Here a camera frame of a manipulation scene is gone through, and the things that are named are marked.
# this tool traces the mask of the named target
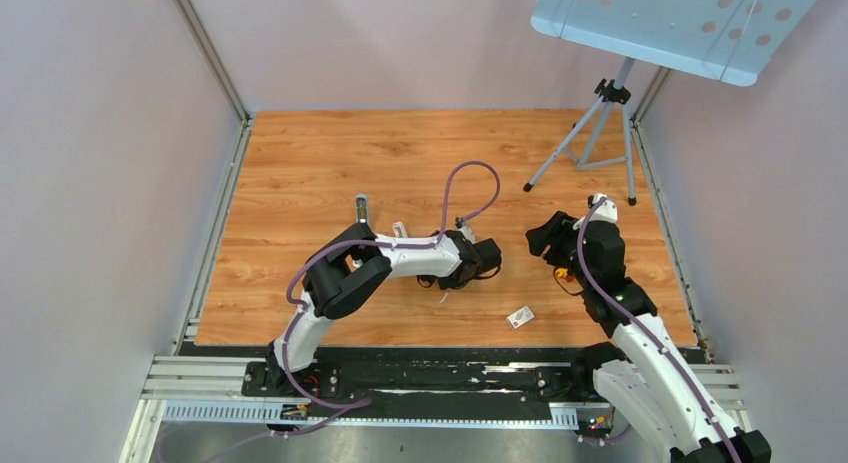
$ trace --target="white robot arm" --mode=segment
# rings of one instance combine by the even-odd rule
[[[597,204],[588,223],[557,212],[544,226],[527,232],[530,253],[566,269],[580,283],[587,312],[617,346],[606,342],[581,350],[572,366],[575,383],[609,401],[656,449],[660,461],[736,462],[726,441],[737,450],[739,462],[770,461],[771,449],[762,434],[742,432],[718,405],[677,350],[648,295],[625,276],[615,203],[598,193],[589,198],[589,207]],[[578,244],[585,266],[579,262]],[[596,285],[629,315],[611,305]]]
[[[304,314],[294,328],[272,343],[279,368],[283,367],[284,352],[290,371],[307,368],[335,320],[358,310],[384,280],[415,276],[430,285],[438,283],[441,289],[460,289],[501,265],[500,249],[494,240],[476,242],[462,220],[457,222],[457,230],[427,238],[379,235],[360,222],[330,244],[362,239],[383,245],[331,253],[306,273],[300,297],[306,304],[297,309]],[[348,256],[359,262],[358,267],[347,264]]]

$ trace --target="gray floor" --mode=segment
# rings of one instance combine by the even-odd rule
[[[175,423],[162,431],[162,461],[199,463],[230,445],[259,433],[262,425],[239,423]],[[624,441],[593,448],[562,431],[447,430],[411,428],[328,427],[313,434],[255,441],[216,463],[447,463],[558,462],[654,463],[659,458],[635,432]]]

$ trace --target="small white object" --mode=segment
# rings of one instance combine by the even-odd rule
[[[395,238],[409,238],[409,233],[406,232],[406,226],[402,221],[392,223],[392,231],[395,234]]]
[[[591,221],[606,221],[608,223],[616,223],[618,222],[618,208],[615,207],[615,202],[612,201],[607,195],[603,193],[595,193],[592,195],[592,205],[597,204],[598,200],[606,197],[606,201],[604,204],[598,208],[594,214],[592,214]],[[586,219],[585,216],[581,217],[574,223],[573,228],[575,230],[579,230],[580,226],[583,225],[583,220]]]
[[[529,306],[524,306],[515,313],[506,317],[506,322],[509,323],[509,327],[513,330],[521,328],[528,321],[535,318],[536,315],[530,310]]]
[[[465,237],[466,240],[470,241],[471,244],[477,243],[477,238],[474,236],[474,232],[471,230],[471,227],[468,226],[468,222],[465,219],[457,219],[457,228],[459,232],[462,233],[462,236]]]

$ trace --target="wooden floor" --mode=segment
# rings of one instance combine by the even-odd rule
[[[459,291],[425,289],[414,278],[385,282],[365,306],[338,321],[326,345],[583,346],[605,340],[579,297],[565,294],[552,268],[527,250],[524,232],[556,210],[586,212],[601,191],[619,202],[629,275],[651,296],[675,342],[695,342],[639,164],[639,203],[629,207],[624,164],[578,172],[563,155],[530,193],[522,186],[582,112],[265,112],[256,119],[206,301],[198,344],[265,345],[293,307],[285,289],[307,257],[354,222],[366,193],[374,231],[403,221],[411,236],[438,228],[445,178],[457,164],[484,160],[500,173],[498,201],[472,221],[494,238],[503,269]],[[575,148],[586,140],[581,136]],[[623,154],[613,114],[593,159]],[[467,168],[454,181],[449,221],[487,201],[494,183]],[[512,330],[504,318],[529,305],[536,318]]]

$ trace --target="tripod stand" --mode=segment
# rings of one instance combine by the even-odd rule
[[[627,75],[630,74],[630,69],[633,68],[634,61],[635,60],[633,58],[625,58],[624,63],[621,64],[621,68],[618,70],[618,76],[616,76],[614,80],[609,83],[607,83],[606,79],[601,80],[597,88],[595,88],[595,94],[598,95],[598,99],[595,100],[595,104],[589,108],[589,111],[583,115],[583,118],[581,118],[580,121],[574,124],[574,127],[571,129],[568,136],[562,140],[562,143],[557,146],[557,149],[554,150],[553,154],[548,157],[547,161],[545,161],[542,167],[539,168],[539,171],[533,175],[533,178],[524,185],[524,191],[532,190],[536,182],[539,181],[539,178],[541,178],[545,171],[553,164],[554,160],[557,159],[560,153],[564,151],[569,158],[577,162],[577,169],[579,170],[588,170],[590,168],[611,165],[613,163],[621,163],[622,161],[626,162],[627,187],[629,191],[627,202],[631,206],[636,204],[636,190],[633,185],[633,155],[630,141],[630,112],[627,111],[626,106],[627,100],[630,99],[630,92],[624,88],[624,81],[627,79]],[[621,105],[621,119],[624,127],[624,156],[596,163],[586,163],[589,159],[589,155],[592,154],[592,150],[595,148],[595,144],[598,142],[598,138],[601,136],[601,131],[603,131],[604,125],[606,125],[613,107],[616,104]],[[592,127],[592,134],[589,136],[589,143],[586,145],[586,149],[583,150],[583,154],[580,155],[580,158],[577,158],[568,148],[568,145],[574,137],[580,133],[580,130],[586,126],[586,123],[589,122],[592,115],[594,115],[602,106],[603,109],[601,110],[600,116],[598,116],[598,121],[596,121],[595,126]]]

